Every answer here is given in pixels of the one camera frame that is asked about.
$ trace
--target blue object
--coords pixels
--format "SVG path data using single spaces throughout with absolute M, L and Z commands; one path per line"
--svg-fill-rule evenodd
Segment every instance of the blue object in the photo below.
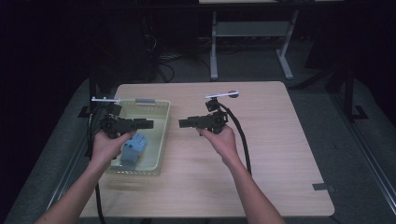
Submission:
M 122 147 L 120 162 L 121 165 L 135 166 L 139 155 L 148 145 L 147 138 L 141 133 L 136 133 L 134 137 L 126 141 Z

